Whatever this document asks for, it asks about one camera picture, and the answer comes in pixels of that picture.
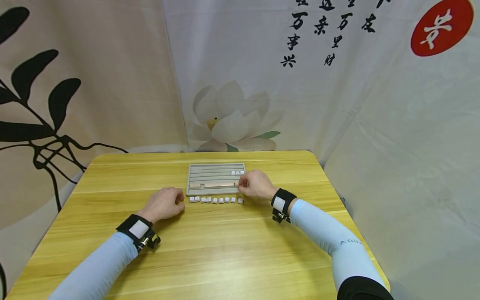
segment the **white character on red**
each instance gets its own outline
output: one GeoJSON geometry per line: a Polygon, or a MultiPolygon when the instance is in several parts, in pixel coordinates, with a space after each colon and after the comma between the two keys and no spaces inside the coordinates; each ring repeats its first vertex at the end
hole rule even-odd
{"type": "Polygon", "coordinates": [[[421,41],[420,44],[428,43],[428,47],[432,50],[435,45],[433,41],[437,38],[440,33],[440,29],[445,29],[446,31],[452,31],[451,25],[443,25],[444,23],[450,21],[452,15],[450,14],[450,9],[447,10],[447,13],[444,16],[437,15],[435,22],[433,22],[433,27],[424,27],[423,31],[429,32],[427,38],[424,41],[421,41]]]}

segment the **black leaf painting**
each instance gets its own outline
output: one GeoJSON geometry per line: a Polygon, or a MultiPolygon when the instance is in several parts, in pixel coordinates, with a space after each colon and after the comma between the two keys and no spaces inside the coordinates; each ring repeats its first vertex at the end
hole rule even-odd
{"type": "Polygon", "coordinates": [[[0,16],[0,44],[17,32],[29,14],[25,7],[15,7],[0,16]]]}
{"type": "Polygon", "coordinates": [[[52,135],[52,129],[44,125],[0,121],[0,142],[26,142],[52,135]]]}
{"type": "MultiPolygon", "coordinates": [[[[0,44],[5,42],[18,31],[20,26],[28,18],[29,14],[30,12],[27,8],[15,7],[0,15],[0,44]]],[[[18,147],[32,148],[33,166],[38,170],[45,170],[51,178],[57,209],[60,211],[61,203],[56,174],[64,177],[72,183],[77,182],[70,179],[65,172],[53,162],[53,158],[58,157],[64,159],[66,163],[74,164],[81,172],[85,172],[86,167],[77,160],[73,153],[73,148],[88,150],[95,146],[102,146],[120,150],[125,153],[128,152],[122,148],[103,143],[93,143],[89,146],[83,146],[67,134],[58,135],[58,132],[67,117],[68,104],[82,83],[78,78],[65,79],[57,84],[50,92],[50,95],[48,96],[48,111],[53,126],[48,120],[45,120],[28,105],[28,99],[31,97],[30,93],[35,79],[45,70],[48,64],[55,60],[58,55],[59,52],[57,50],[50,49],[40,52],[21,63],[15,68],[15,70],[13,70],[11,75],[13,90],[11,90],[0,78],[0,105],[17,102],[23,107],[23,109],[31,113],[37,119],[37,122],[31,124],[11,123],[0,120],[0,142],[14,143],[0,147],[0,151],[18,147]],[[50,138],[49,142],[42,141],[42,139],[45,138],[50,138]]],[[[5,298],[7,284],[1,264],[0,279],[3,288],[2,296],[5,298]]]]}
{"type": "Polygon", "coordinates": [[[54,49],[44,51],[26,60],[13,71],[12,84],[23,103],[26,103],[30,97],[33,80],[58,54],[59,52],[54,49]]]}
{"type": "Polygon", "coordinates": [[[73,94],[80,87],[80,79],[70,78],[59,83],[48,97],[48,110],[53,120],[55,132],[58,131],[65,116],[67,115],[67,105],[70,102],[73,94]]]}

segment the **gray tray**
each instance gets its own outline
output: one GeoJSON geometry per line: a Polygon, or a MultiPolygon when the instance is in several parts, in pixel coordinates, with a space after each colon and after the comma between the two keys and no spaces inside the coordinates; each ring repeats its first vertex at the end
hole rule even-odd
{"type": "Polygon", "coordinates": [[[240,175],[246,172],[245,164],[194,164],[188,168],[187,195],[218,195],[238,193],[240,175]]]}

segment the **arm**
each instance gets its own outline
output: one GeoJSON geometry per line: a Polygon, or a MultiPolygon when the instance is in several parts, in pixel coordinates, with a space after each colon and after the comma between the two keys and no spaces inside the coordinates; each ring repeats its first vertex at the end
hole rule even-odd
{"type": "MultiPolygon", "coordinates": [[[[155,223],[185,209],[181,189],[163,188],[148,200],[137,215],[155,223]]],[[[123,269],[138,252],[133,240],[117,232],[98,247],[50,295],[50,300],[103,299],[123,269]]]]}
{"type": "MultiPolygon", "coordinates": [[[[240,177],[239,191],[246,195],[271,201],[278,191],[266,174],[259,170],[240,177]]],[[[301,199],[288,207],[291,223],[298,226],[315,244],[332,257],[335,287],[340,289],[348,278],[370,278],[384,287],[360,240],[335,218],[301,199]]]]}

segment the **black wrist strap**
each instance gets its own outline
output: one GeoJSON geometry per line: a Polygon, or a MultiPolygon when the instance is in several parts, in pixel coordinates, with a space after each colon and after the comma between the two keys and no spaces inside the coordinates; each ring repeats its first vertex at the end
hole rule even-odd
{"type": "Polygon", "coordinates": [[[288,217],[288,207],[296,197],[296,195],[290,193],[289,191],[278,189],[278,191],[275,193],[275,196],[272,198],[272,202],[270,203],[271,206],[273,206],[272,219],[278,223],[282,222],[282,220],[286,220],[290,223],[290,217],[288,217]]]}
{"type": "Polygon", "coordinates": [[[117,231],[129,236],[140,252],[145,245],[154,249],[161,241],[152,229],[153,223],[137,215],[130,215],[117,227],[117,231]]]}

